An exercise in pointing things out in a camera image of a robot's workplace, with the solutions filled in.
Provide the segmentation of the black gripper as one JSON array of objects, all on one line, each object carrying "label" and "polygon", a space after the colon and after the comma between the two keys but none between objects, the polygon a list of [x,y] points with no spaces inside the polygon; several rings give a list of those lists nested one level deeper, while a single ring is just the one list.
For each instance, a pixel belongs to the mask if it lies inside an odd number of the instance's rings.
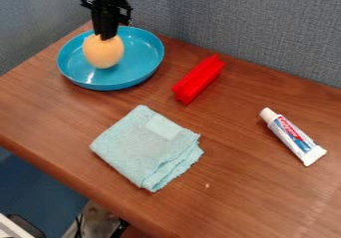
[{"label": "black gripper", "polygon": [[[114,10],[100,11],[92,8],[94,4],[103,4],[107,8],[118,8]],[[132,6],[128,0],[82,0],[82,6],[92,9],[92,24],[95,35],[102,36],[102,40],[110,40],[118,34],[119,22],[124,25],[131,23]]]}]

